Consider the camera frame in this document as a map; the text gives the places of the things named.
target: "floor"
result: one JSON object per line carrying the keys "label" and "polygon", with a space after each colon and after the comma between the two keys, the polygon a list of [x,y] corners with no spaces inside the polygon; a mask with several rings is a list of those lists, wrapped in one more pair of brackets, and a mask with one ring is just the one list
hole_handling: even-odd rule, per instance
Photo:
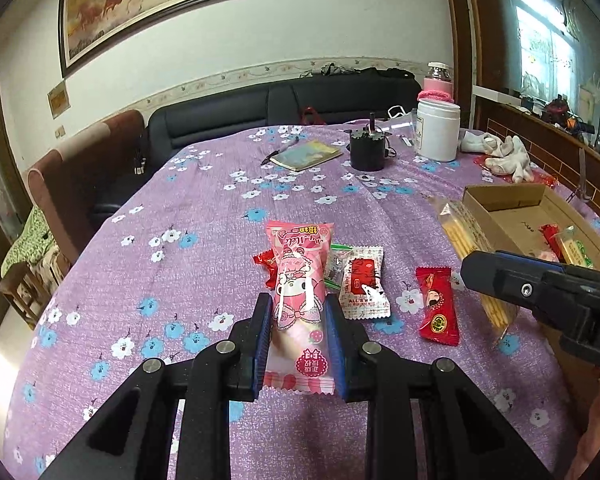
{"label": "floor", "polygon": [[10,308],[0,326],[0,459],[11,393],[32,339],[33,331]]}

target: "cluttered ledge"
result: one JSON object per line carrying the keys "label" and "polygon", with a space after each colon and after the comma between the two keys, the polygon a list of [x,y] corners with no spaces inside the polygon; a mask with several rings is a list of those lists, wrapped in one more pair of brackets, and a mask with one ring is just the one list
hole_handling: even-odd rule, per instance
{"label": "cluttered ledge", "polygon": [[[532,162],[558,178],[561,184],[576,190],[580,175],[586,176],[588,205],[600,216],[600,154],[567,133],[514,107],[481,97],[475,104],[476,127],[504,139],[520,137]],[[584,168],[580,169],[580,150],[584,150]]]}

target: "purple tablecloth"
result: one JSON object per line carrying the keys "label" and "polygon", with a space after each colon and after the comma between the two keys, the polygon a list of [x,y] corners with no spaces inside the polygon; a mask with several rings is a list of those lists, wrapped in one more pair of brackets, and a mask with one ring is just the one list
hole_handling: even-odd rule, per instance
{"label": "purple tablecloth", "polygon": [[[200,142],[103,225],[45,311],[18,376],[4,440],[16,480],[37,478],[145,357],[191,359],[251,315],[265,290],[252,256],[268,248],[268,219],[334,222],[339,243],[384,246],[392,318],[367,322],[369,336],[414,360],[452,358],[555,465],[574,429],[560,369],[529,314],[494,348],[476,295],[456,290],[461,343],[452,348],[420,338],[423,313],[408,303],[417,266],[460,266],[424,194],[460,198],[467,184],[499,179],[473,156],[437,164],[397,137],[398,157],[375,174],[352,170],[346,154],[300,174],[261,168],[291,132],[342,147],[347,140],[333,128],[280,126]],[[235,479],[363,477],[363,404],[265,389],[256,404],[232,402],[230,420]],[[171,476],[179,428],[178,417]]]}

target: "wooden stool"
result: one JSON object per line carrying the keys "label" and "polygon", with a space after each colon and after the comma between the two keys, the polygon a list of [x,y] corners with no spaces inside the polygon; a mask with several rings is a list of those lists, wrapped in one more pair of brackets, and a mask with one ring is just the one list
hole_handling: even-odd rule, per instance
{"label": "wooden stool", "polygon": [[[23,300],[18,292],[20,285],[29,293],[28,302]],[[32,330],[36,328],[40,316],[33,312],[31,305],[34,301],[37,302],[42,307],[40,311],[42,312],[51,301],[51,296],[38,277],[31,272],[27,262],[19,262],[11,266],[0,282],[0,292]]]}

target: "pink bottle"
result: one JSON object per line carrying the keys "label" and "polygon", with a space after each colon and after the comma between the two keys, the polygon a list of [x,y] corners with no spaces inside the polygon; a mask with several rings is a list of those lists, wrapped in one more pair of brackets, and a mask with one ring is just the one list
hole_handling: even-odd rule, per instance
{"label": "pink bottle", "polygon": [[451,98],[454,96],[454,84],[449,75],[449,65],[444,63],[429,63],[429,73],[424,78],[423,90],[446,92]]}

